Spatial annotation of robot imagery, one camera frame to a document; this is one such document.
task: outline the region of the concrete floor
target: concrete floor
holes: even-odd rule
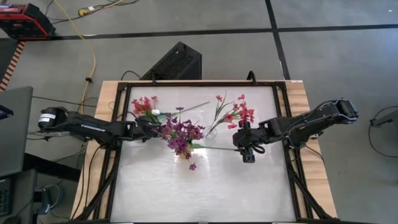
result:
[[[80,7],[102,3],[59,1],[71,16],[76,16]],[[45,11],[50,0],[8,2],[31,2]],[[398,24],[396,1],[271,3],[278,27]],[[49,9],[49,16],[64,18],[56,5]],[[75,22],[82,34],[271,28],[263,0],[143,0],[105,9]],[[75,35],[67,22],[55,27],[60,35]],[[280,33],[291,79],[304,81],[310,106],[344,97],[354,103],[360,114],[356,124],[334,126],[320,138],[331,192],[342,220],[396,223],[398,219],[398,162],[376,154],[367,136],[369,120],[376,112],[398,105],[397,38],[397,29]],[[119,80],[125,70],[144,74],[178,41],[203,54],[203,79],[245,79],[250,70],[257,79],[283,79],[272,33],[96,39],[90,42],[98,67],[88,97],[98,96],[103,80]],[[79,102],[91,66],[90,51],[80,40],[28,42],[9,88],[30,85],[36,96]],[[96,100],[87,103],[95,105]],[[34,99],[31,130],[37,129],[40,110],[48,106],[76,109],[73,105]],[[87,112],[93,114],[94,110],[87,108]],[[379,150],[398,155],[396,135],[397,131],[387,124],[373,130],[372,138]],[[69,137],[32,141],[27,146],[28,152],[47,159],[79,149],[80,142]],[[40,177],[38,185],[56,181]],[[54,212],[69,216],[76,183],[64,182],[63,186],[67,200]],[[60,221],[48,215],[40,219],[44,223]]]

